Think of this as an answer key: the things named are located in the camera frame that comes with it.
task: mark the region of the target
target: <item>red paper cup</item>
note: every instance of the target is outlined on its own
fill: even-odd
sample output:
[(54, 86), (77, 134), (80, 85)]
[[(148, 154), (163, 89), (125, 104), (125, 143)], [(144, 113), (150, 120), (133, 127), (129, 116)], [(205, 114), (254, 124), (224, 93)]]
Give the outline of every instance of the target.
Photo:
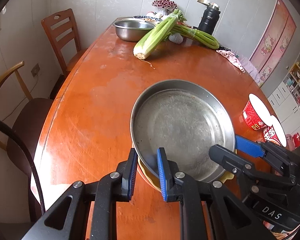
[(264, 139), (266, 141), (268, 140), (277, 145), (286, 147), (287, 139), (281, 124), (279, 123), (278, 119), (275, 116), (271, 115), (271, 119), (272, 119), (272, 126), (267, 126), (263, 130)]
[(267, 107), (254, 94), (249, 95), (249, 101), (242, 114), (246, 124), (255, 131), (272, 125), (271, 115)]

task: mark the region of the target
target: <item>thin root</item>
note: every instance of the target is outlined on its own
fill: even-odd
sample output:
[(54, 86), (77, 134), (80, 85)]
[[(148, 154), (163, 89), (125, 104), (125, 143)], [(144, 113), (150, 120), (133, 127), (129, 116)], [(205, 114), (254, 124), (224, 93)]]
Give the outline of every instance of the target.
[(146, 61), (146, 60), (143, 60), (143, 59), (142, 59), (142, 61), (145, 61), (145, 62), (149, 63), (149, 64), (150, 64), (150, 67), (152, 67), (153, 69), (155, 69), (155, 68), (152, 66), (152, 64), (151, 64), (150, 62), (148, 62), (148, 61)]

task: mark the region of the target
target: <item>round metal tray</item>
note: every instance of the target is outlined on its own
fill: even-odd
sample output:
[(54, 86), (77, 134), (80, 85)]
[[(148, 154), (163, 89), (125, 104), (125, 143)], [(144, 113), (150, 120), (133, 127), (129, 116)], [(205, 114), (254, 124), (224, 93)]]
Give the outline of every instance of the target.
[(148, 87), (133, 106), (130, 132), (139, 158), (156, 177), (159, 147), (181, 171), (210, 182), (225, 172), (210, 160), (210, 147), (219, 144), (233, 151), (235, 146), (225, 108), (206, 89), (184, 80)]

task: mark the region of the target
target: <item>wall socket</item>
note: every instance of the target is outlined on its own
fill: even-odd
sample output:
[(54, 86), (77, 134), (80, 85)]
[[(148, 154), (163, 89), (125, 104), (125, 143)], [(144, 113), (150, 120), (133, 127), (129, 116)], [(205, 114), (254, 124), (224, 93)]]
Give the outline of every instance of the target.
[(37, 63), (31, 70), (32, 76), (35, 77), (39, 73), (39, 70), (40, 70), (39, 63)]
[(207, 3), (210, 3), (210, 1), (209, 0), (197, 0), (197, 2), (199, 2), (199, 3), (202, 3), (202, 4), (207, 4)]

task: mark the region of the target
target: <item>blue gripper pad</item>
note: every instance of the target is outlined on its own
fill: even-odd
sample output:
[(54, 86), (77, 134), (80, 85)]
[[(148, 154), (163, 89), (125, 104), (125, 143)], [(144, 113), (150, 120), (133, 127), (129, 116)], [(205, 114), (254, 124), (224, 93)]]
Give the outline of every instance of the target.
[(157, 151), (157, 162), (158, 162), (161, 194), (162, 194), (163, 200), (167, 201), (167, 199), (168, 199), (167, 180), (166, 180), (164, 172), (163, 172), (163, 164), (162, 164), (162, 157), (161, 157), (160, 149), (158, 149), (158, 151)]
[(128, 198), (131, 199), (134, 192), (134, 185), (136, 183), (136, 174), (137, 174), (137, 167), (138, 167), (138, 156), (135, 153), (133, 156), (132, 166), (129, 174), (129, 186), (128, 186)]
[(250, 156), (257, 158), (263, 157), (265, 155), (260, 144), (252, 142), (246, 138), (243, 138), (239, 135), (235, 136), (235, 148), (239, 151), (242, 151)]

